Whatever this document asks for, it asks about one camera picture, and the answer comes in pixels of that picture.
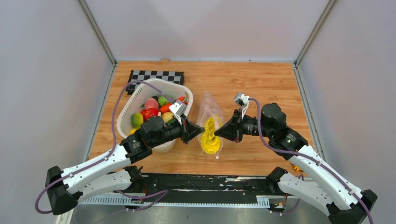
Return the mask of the yellow lemon toy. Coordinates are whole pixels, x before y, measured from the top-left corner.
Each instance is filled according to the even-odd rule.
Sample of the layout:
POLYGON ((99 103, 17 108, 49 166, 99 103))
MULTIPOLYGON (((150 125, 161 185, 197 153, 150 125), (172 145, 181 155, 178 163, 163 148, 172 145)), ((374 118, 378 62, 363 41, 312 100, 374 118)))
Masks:
POLYGON ((129 133, 129 134, 130 134, 130 135, 131 135, 131 134, 134 134, 136 131, 137 131, 136 128, 132 128, 132 129, 130 130, 130 133, 129 133))

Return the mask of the pink peach toy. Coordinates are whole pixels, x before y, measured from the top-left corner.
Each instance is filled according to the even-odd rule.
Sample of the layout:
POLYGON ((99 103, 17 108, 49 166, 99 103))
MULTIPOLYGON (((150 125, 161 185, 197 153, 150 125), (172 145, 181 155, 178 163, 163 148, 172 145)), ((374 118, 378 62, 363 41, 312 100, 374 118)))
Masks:
POLYGON ((151 108, 154 108, 154 109, 158 110, 159 109, 159 104, 158 104, 156 99, 148 98, 146 100, 145 104, 144 104, 144 108, 145 108, 145 110, 151 109, 151 108))

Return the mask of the yellow red toy car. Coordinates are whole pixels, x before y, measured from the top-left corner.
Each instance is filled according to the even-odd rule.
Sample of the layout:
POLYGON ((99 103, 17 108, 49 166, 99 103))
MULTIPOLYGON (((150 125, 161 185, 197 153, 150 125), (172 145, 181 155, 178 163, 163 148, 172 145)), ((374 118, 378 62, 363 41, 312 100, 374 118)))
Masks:
POLYGON ((298 172, 303 172, 303 170, 298 166, 294 166, 294 170, 298 172))

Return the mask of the orange carrot toy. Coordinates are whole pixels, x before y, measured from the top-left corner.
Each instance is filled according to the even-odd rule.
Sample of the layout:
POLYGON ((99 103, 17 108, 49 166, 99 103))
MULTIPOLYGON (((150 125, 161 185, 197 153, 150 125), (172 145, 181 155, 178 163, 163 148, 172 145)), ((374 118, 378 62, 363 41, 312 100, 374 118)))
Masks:
MULTIPOLYGON (((180 98, 178 98, 178 100, 181 100, 181 101, 184 101, 184 99, 185 99, 185 97, 180 97, 180 98)), ((171 106, 171 103, 167 103, 167 104, 161 106, 159 111, 160 111, 162 114, 164 114, 164 113, 166 113, 166 112, 169 112, 169 111, 170 111, 170 109, 169 109, 170 106, 171 106)))

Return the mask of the green orange mango toy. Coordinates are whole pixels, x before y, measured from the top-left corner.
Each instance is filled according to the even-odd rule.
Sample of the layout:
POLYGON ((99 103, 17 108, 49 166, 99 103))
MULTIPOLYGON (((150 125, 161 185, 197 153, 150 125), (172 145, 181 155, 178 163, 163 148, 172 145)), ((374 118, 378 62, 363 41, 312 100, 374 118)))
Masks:
POLYGON ((134 129, 139 129, 144 123, 144 118, 141 113, 133 113, 130 117, 131 126, 134 129))

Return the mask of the clear zip top bag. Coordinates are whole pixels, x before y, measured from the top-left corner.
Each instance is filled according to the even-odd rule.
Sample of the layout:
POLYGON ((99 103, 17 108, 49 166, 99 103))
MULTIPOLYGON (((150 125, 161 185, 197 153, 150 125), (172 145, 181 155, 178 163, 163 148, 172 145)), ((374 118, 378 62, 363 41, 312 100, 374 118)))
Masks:
MULTIPOLYGON (((202 98, 200 101, 200 107, 199 107, 199 115, 198 115, 198 120, 197 124, 201 127, 204 127, 204 124, 207 119, 210 118, 210 116, 217 115, 221 119, 221 124, 219 126, 216 126, 217 130, 224 124, 223 117, 224 113, 221 110, 220 106, 217 104, 215 101, 215 98, 212 96, 212 94, 209 91, 204 91, 202 94, 202 98)), ((224 140, 223 138, 220 137, 222 140, 221 148, 220 151, 217 154, 212 154, 215 156, 215 159, 219 159, 219 154, 223 148, 224 140)))

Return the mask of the yellow napa cabbage toy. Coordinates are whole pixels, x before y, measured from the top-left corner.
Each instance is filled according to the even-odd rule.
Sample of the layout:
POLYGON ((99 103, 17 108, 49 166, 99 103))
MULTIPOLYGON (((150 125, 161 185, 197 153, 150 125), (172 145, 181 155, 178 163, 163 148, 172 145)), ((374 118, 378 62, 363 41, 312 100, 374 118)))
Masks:
POLYGON ((221 124, 221 119, 217 115, 210 116, 204 124, 205 131, 199 139, 202 150, 207 154, 217 154, 220 151, 222 140, 214 135, 216 126, 221 124))

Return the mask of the black white checkerboard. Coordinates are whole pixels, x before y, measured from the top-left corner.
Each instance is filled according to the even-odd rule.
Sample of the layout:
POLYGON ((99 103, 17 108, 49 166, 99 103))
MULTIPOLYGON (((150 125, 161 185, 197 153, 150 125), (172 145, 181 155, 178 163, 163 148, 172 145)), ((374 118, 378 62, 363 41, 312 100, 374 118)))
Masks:
POLYGON ((148 79, 158 78, 174 84, 184 84, 183 71, 160 71, 160 70, 131 70, 128 83, 131 80, 146 81, 148 79))

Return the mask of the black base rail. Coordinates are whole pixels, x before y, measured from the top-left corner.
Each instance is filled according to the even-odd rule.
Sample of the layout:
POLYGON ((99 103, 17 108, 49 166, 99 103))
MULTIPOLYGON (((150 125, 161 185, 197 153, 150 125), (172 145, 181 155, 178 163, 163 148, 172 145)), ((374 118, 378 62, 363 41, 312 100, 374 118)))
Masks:
POLYGON ((254 204, 258 196, 283 199, 264 176, 220 176, 145 173, 125 193, 153 193, 167 190, 162 203, 254 204))

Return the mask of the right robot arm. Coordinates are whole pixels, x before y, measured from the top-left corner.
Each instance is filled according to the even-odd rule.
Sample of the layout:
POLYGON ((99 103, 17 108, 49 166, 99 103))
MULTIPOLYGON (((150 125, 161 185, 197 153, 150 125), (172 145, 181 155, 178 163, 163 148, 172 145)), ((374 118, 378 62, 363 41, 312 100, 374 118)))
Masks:
POLYGON ((322 211, 332 224, 360 224, 366 218, 372 224, 370 211, 377 195, 369 189, 361 190, 338 174, 303 136, 287 126, 286 118, 276 103, 265 104, 257 118, 238 109, 214 134, 234 142, 240 142, 244 135, 267 137, 265 146, 302 168, 312 179, 305 182, 276 167, 267 176, 269 193, 294 195, 322 211))

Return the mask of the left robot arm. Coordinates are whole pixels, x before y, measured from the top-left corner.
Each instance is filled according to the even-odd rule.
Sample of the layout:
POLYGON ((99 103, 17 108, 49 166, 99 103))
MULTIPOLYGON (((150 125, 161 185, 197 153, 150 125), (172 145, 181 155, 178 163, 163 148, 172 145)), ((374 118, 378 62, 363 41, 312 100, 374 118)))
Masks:
POLYGON ((166 126, 163 119, 153 116, 140 129, 113 148, 91 160, 61 169, 47 171, 44 193, 47 193, 53 215, 64 214, 85 199, 115 190, 128 189, 132 193, 143 187, 138 168, 133 166, 153 153, 153 148, 180 138, 185 144, 204 132, 185 115, 180 121, 166 126))

